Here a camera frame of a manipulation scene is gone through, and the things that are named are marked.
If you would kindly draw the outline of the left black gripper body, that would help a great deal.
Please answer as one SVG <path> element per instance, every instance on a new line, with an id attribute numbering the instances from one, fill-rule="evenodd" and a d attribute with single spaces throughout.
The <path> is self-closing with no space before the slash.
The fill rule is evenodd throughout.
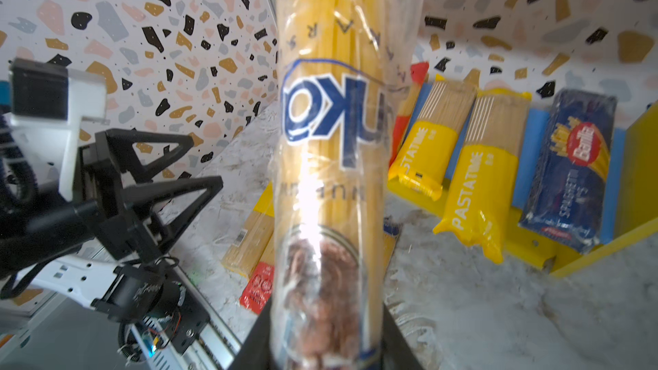
<path id="1" fill-rule="evenodd" d="M 94 143 L 79 149 L 75 164 L 75 200 L 56 185 L 39 189 L 26 161 L 13 172 L 16 192 L 1 179 L 1 276 L 70 255 L 103 235 L 101 226 L 119 214 L 121 171 L 109 147 Z"/>

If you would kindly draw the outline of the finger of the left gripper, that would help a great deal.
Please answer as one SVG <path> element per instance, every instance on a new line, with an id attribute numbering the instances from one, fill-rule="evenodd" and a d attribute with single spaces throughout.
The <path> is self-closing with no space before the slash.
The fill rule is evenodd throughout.
<path id="1" fill-rule="evenodd" d="M 123 190 L 130 244 L 143 262 L 167 255 L 224 188 L 220 176 L 140 184 Z"/>
<path id="2" fill-rule="evenodd" d="M 150 183 L 195 146 L 189 135 L 112 128 L 95 135 L 98 159 L 119 176 L 130 173 L 136 183 Z"/>

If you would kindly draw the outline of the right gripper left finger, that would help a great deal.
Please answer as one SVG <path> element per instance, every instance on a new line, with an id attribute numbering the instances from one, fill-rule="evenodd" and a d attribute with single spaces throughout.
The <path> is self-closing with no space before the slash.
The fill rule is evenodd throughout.
<path id="1" fill-rule="evenodd" d="M 272 359 L 269 349 L 272 302 L 268 301 L 251 328 L 229 370 L 269 370 Z"/>

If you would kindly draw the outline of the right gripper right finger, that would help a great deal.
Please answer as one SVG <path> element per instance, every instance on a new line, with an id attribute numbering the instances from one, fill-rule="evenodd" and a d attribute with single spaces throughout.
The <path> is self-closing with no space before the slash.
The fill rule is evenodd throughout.
<path id="1" fill-rule="evenodd" d="M 387 307 L 383 309 L 382 359 L 383 370 L 423 370 Z"/>

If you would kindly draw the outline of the yellow clear spaghetti bag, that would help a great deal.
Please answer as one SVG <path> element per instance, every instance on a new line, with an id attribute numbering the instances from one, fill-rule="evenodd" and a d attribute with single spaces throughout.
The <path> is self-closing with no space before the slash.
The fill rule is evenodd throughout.
<path id="1" fill-rule="evenodd" d="M 222 266 L 250 279 L 274 233 L 273 188 L 269 183 L 238 236 L 227 250 Z"/>

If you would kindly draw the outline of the blue yellow spaghetti bag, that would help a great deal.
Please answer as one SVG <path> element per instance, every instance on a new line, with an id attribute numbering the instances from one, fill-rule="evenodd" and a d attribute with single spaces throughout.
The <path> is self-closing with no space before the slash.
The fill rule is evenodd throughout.
<path id="1" fill-rule="evenodd" d="M 392 217 L 385 217 L 383 224 L 383 256 L 384 256 L 384 269 L 387 270 L 393 252 L 396 248 L 397 242 L 402 232 L 402 224 L 395 222 Z"/>

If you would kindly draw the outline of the blue Barilla spaghetti box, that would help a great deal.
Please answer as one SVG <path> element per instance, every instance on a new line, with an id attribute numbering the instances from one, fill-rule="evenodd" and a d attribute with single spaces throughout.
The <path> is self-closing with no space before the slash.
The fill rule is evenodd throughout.
<path id="1" fill-rule="evenodd" d="M 520 227 L 580 254 L 599 244 L 617 104 L 577 89 L 555 96 Z"/>

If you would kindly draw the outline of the yellow Pastatime bag large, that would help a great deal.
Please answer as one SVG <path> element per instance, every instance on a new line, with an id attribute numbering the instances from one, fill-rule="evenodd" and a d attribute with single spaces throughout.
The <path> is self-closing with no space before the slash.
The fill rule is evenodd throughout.
<path id="1" fill-rule="evenodd" d="M 388 179 L 437 201 L 477 93 L 477 87 L 466 82 L 435 82 L 389 168 Z"/>

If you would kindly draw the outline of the blue portrait spaghetti bag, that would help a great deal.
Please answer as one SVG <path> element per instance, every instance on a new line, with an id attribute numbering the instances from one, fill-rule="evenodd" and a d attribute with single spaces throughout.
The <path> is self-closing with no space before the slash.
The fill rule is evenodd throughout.
<path id="1" fill-rule="evenodd" d="M 377 369 L 392 130 L 423 0 L 276 0 L 277 369 Z"/>

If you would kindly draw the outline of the red yellow spaghetti bag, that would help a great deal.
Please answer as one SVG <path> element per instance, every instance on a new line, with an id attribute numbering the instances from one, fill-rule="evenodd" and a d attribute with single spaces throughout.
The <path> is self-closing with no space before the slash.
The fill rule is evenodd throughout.
<path id="1" fill-rule="evenodd" d="M 416 108 L 416 103 L 418 101 L 420 92 L 427 78 L 428 71 L 428 62 L 415 63 L 411 65 L 411 85 L 409 86 L 406 99 L 401 103 L 399 107 L 396 121 L 394 123 L 392 132 L 392 152 L 389 165 L 393 164 L 398 155 L 399 149 L 402 146 L 407 128 L 411 121 L 411 116 Z"/>

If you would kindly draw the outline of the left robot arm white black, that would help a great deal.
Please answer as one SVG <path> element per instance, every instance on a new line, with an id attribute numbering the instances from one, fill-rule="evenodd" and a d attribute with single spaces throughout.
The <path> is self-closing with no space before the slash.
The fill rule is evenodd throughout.
<path id="1" fill-rule="evenodd" d="M 210 315 L 171 249 L 224 183 L 155 177 L 194 144 L 189 135 L 99 132 L 73 155 L 71 199 L 55 185 L 37 188 L 10 146 L 1 162 L 13 164 L 17 185 L 1 188 L 1 297 L 49 289 L 184 353 Z"/>

